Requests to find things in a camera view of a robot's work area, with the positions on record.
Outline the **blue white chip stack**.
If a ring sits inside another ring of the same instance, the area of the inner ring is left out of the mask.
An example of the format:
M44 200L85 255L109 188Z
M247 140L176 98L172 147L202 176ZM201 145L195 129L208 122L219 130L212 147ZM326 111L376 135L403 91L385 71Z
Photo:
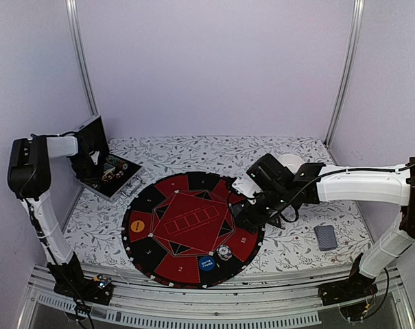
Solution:
M217 255L220 260L224 261L230 260L233 257L232 250L227 245L220 245L217 248Z

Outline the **blue small blind button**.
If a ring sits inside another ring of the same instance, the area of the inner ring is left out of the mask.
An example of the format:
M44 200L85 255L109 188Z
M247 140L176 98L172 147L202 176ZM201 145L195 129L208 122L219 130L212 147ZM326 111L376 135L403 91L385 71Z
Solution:
M201 271L212 271L215 266L216 262L212 256L202 256L198 260L198 267Z

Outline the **orange big blind button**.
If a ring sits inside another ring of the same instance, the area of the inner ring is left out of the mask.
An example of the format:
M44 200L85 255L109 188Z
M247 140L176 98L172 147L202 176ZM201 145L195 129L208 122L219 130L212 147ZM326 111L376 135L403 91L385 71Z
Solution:
M142 220L135 220L130 224L130 229L134 233L140 233L145 229L145 223Z

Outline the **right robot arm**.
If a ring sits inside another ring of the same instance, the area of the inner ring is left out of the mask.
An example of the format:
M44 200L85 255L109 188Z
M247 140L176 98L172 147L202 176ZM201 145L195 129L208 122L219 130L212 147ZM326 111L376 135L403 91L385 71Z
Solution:
M231 190L244 197L231 206L238 227L249 232L281 216L288 207L341 200L396 204L401 210L393 224L360 254L343 282L342 292L358 298L382 269L415 242L415 157L390 167L339 167L305 162L294 154L266 154L237 178Z

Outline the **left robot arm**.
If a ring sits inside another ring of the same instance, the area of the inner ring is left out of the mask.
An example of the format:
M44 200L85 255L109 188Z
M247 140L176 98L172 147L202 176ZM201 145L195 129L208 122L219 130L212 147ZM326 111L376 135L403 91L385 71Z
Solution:
M70 158L79 180L96 183L102 178L108 154L105 138L90 132L66 136L34 134L12 144L8 186L29 215L57 285L74 297L84 297L89 285L96 281L84 277L76 254L60 229L49 192L50 160Z

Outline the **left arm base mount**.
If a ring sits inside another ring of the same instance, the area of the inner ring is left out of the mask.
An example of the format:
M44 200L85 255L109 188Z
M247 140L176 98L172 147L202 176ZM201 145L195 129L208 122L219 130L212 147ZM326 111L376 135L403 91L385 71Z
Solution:
M75 302L91 302L108 306L113 289L112 283L103 283L83 276L76 278L62 273L60 279L56 279L54 292L70 297Z

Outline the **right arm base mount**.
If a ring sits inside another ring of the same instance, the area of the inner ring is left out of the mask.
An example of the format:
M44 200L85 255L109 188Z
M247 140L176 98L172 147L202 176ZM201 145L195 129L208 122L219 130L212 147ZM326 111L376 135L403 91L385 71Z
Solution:
M347 279L321 284L318 296L324 306L356 300L377 292L375 279L367 278L359 273L350 275Z

